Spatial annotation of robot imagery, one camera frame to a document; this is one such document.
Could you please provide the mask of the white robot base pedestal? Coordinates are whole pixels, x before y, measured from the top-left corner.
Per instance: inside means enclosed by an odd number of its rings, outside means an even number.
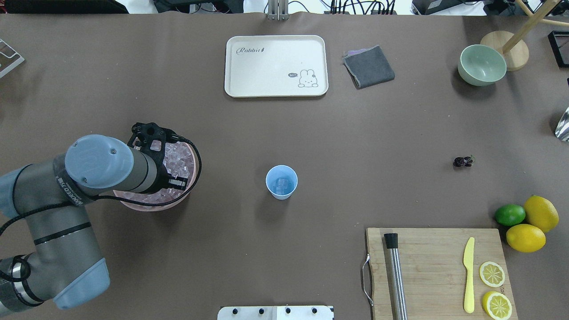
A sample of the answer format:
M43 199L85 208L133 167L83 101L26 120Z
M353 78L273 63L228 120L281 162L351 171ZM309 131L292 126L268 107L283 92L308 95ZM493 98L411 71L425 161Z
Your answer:
M333 320L335 312L326 305L226 306L218 320Z

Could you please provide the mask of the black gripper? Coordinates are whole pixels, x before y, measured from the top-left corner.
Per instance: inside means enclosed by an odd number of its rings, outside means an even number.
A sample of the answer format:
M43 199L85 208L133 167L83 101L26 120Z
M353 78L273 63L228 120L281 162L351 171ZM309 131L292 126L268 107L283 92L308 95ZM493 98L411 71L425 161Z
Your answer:
M160 190L167 190L172 188L174 190L185 191L188 186L188 179L185 177L174 177L167 172L164 164L156 165L156 177L154 180L154 193Z

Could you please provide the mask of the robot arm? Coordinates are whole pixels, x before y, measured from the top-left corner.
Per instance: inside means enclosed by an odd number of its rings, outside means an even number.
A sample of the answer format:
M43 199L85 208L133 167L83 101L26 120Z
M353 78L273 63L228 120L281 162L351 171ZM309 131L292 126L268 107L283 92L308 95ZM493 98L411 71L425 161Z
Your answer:
M195 186L169 176L163 152L151 158L149 144L132 147L111 136L91 134L64 154L29 164L1 177L1 213L13 223L24 220L35 252L1 260L1 315L7 316L53 300L63 310L104 293L110 285L106 260L85 209L107 199L106 191L152 194Z

